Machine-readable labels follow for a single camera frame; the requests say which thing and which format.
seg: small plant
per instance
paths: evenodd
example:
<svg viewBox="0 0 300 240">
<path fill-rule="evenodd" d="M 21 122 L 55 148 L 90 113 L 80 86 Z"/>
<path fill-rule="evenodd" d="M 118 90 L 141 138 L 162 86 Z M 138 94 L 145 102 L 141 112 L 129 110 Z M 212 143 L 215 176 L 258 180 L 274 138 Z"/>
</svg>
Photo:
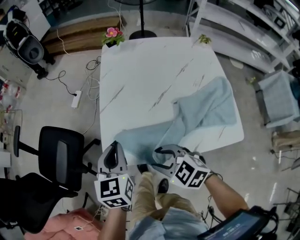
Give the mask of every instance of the small plant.
<svg viewBox="0 0 300 240">
<path fill-rule="evenodd" d="M 248 84 L 253 84 L 254 82 L 256 82 L 256 77 L 247 78 Z"/>
<path fill-rule="evenodd" d="M 103 33 L 102 43 L 103 44 L 117 44 L 119 46 L 120 42 L 124 42 L 123 32 L 118 28 L 108 28 L 106 33 Z"/>
<path fill-rule="evenodd" d="M 198 39 L 200 43 L 205 43 L 205 44 L 211 43 L 211 39 L 204 34 L 201 34 L 201 36 Z"/>
</svg>

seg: power strip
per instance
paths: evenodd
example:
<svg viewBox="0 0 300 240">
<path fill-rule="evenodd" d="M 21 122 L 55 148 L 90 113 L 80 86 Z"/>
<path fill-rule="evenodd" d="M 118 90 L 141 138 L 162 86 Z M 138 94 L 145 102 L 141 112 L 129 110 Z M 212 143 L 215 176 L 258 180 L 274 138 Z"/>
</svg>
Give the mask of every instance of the power strip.
<svg viewBox="0 0 300 240">
<path fill-rule="evenodd" d="M 73 102 L 72 102 L 72 105 L 71 105 L 72 108 L 74 108 L 74 109 L 78 108 L 82 93 L 83 93 L 82 91 L 76 91 L 75 92 L 76 96 L 74 96 L 74 98 L 73 98 Z"/>
</svg>

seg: marble table top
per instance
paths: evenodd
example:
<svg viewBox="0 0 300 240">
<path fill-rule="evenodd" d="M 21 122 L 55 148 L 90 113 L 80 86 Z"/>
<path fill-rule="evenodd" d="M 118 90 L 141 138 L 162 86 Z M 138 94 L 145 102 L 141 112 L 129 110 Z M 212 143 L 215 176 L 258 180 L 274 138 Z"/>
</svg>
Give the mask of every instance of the marble table top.
<svg viewBox="0 0 300 240">
<path fill-rule="evenodd" d="M 103 150 L 125 129 L 172 120 L 173 102 L 225 76 L 209 46 L 189 37 L 156 37 L 125 41 L 102 49 L 100 69 L 100 128 Z M 244 139 L 240 114 L 227 127 L 198 129 L 180 146 L 206 152 Z M 128 165 L 137 159 L 125 151 Z"/>
</svg>

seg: shoe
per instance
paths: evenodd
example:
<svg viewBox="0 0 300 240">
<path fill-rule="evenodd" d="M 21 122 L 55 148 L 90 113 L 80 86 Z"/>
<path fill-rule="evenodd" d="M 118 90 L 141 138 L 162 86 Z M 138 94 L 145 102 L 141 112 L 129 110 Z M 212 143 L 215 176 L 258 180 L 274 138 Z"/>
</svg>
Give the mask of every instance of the shoe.
<svg viewBox="0 0 300 240">
<path fill-rule="evenodd" d="M 149 172 L 147 164 L 140 164 L 137 166 L 137 169 L 140 171 L 140 173 Z"/>
<path fill-rule="evenodd" d="M 48 72 L 44 70 L 44 71 L 41 71 L 41 72 L 38 73 L 37 79 L 41 80 L 41 79 L 43 79 L 43 78 L 45 78 L 47 76 L 48 76 Z"/>
<path fill-rule="evenodd" d="M 169 180 L 167 178 L 164 178 L 160 181 L 158 185 L 157 193 L 167 193 L 168 190 L 169 190 Z"/>
</svg>

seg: pink jacket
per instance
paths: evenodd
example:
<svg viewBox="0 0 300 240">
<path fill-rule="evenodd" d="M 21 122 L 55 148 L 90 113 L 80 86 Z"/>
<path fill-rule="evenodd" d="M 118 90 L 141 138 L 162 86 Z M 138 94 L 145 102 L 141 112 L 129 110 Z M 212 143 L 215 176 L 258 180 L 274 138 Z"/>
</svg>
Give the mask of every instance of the pink jacket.
<svg viewBox="0 0 300 240">
<path fill-rule="evenodd" d="M 38 234 L 26 233 L 26 240 L 97 240 L 103 223 L 93 220 L 86 209 L 80 208 L 67 214 L 50 218 Z"/>
</svg>

